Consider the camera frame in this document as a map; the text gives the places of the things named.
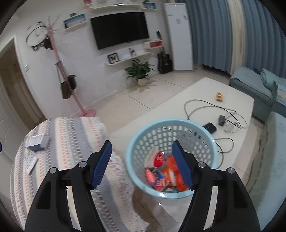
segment white table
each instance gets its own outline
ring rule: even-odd
[[[216,101],[216,93],[220,92],[223,94],[223,101]],[[115,152],[125,160],[125,152],[129,141],[141,128],[147,124],[162,118],[185,118],[184,103],[192,99],[201,99],[208,101],[212,104],[236,110],[244,119],[247,124],[250,123],[254,99],[239,90],[236,90],[223,83],[204,77],[198,82],[194,83],[190,87],[181,91],[177,95],[163,102],[150,112],[142,115],[141,117],[130,122],[123,128],[111,134],[109,140],[112,143],[112,147]],[[195,108],[209,105],[204,102],[194,101],[186,106],[187,112],[190,113]],[[239,153],[239,150],[243,144],[247,129],[239,129],[237,133],[225,133],[222,127],[218,125],[219,115],[226,115],[226,112],[217,107],[209,107],[196,111],[190,120],[205,125],[211,122],[217,128],[217,131],[213,134],[213,138],[229,137],[234,140],[234,148],[230,153],[225,154],[224,162],[219,168],[220,170],[226,170],[231,167]],[[237,116],[242,127],[245,127],[245,122],[242,118]],[[231,148],[231,141],[228,139],[218,141],[223,151],[227,151]],[[209,227],[213,220],[213,215],[216,206],[217,187],[213,187],[212,200],[210,204],[209,214],[206,221],[205,228]],[[161,206],[178,222],[182,222],[192,196],[178,199],[178,200],[167,200],[167,199],[156,199]]]

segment metal screw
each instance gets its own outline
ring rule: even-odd
[[[198,162],[198,166],[201,168],[204,168],[206,166],[206,164],[204,162]]]
[[[232,167],[229,167],[229,168],[227,169],[227,171],[228,171],[230,174],[235,173],[235,170],[234,170]]]
[[[79,167],[85,167],[86,166],[86,162],[85,161],[82,161],[78,164]]]
[[[54,174],[56,171],[57,171],[57,169],[56,169],[55,167],[52,167],[52,168],[50,169],[50,173],[51,173],[51,174]]]

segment doorway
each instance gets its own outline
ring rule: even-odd
[[[21,72],[14,42],[0,58],[0,87],[6,98],[28,130],[46,118],[36,104]]]

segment coat rack pole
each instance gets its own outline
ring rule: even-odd
[[[47,30],[48,30],[48,36],[50,38],[50,41],[51,41],[51,46],[53,48],[53,51],[54,51],[54,54],[55,54],[55,57],[56,57],[56,60],[57,60],[57,64],[58,64],[58,67],[59,67],[59,70],[65,80],[65,82],[67,83],[68,87],[69,87],[69,90],[71,91],[71,94],[73,96],[73,98],[75,99],[78,107],[80,108],[80,111],[82,112],[79,117],[91,117],[91,116],[95,116],[96,115],[96,112],[95,110],[93,109],[90,109],[90,110],[87,110],[85,111],[84,108],[82,107],[76,93],[72,90],[70,84],[69,84],[69,81],[68,81],[68,73],[66,72],[62,62],[61,62],[61,59],[59,58],[59,54],[57,52],[57,47],[55,45],[55,40],[54,40],[54,36],[53,36],[53,30],[52,30],[52,26],[49,25],[47,27]]]

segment brown bag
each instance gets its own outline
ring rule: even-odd
[[[72,95],[71,91],[69,90],[69,86],[65,81],[61,83],[61,93],[63,95],[63,99],[68,99]]]

